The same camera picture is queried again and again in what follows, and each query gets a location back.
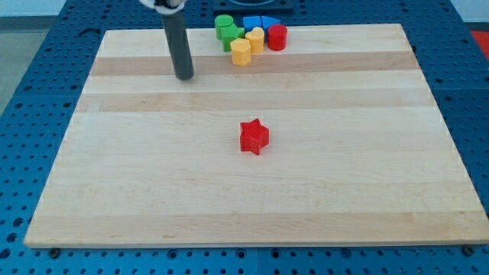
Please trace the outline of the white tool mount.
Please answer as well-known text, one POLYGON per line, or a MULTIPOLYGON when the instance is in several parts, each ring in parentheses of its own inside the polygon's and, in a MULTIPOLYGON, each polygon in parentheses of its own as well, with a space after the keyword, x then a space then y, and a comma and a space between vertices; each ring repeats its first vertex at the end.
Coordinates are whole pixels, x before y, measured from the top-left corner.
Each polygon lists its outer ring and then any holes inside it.
POLYGON ((173 15, 184 9, 186 0, 139 0, 139 2, 161 15, 173 15))

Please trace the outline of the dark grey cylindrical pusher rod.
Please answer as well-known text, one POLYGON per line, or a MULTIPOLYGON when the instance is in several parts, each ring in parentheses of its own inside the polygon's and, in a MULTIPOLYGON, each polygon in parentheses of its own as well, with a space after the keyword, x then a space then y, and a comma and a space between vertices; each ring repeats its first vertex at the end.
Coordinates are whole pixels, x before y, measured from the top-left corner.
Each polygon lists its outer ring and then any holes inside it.
POLYGON ((193 61, 183 13, 177 11, 172 15, 163 15, 162 22, 176 78, 182 81, 192 79, 193 61))

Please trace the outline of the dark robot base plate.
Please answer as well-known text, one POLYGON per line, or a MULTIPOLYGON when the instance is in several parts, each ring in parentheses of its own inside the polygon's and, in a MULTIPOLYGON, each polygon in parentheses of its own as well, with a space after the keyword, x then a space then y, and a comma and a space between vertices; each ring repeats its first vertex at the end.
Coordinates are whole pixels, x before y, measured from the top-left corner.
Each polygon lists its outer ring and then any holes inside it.
POLYGON ((292 11, 294 0, 212 0, 212 8, 218 11, 292 11))

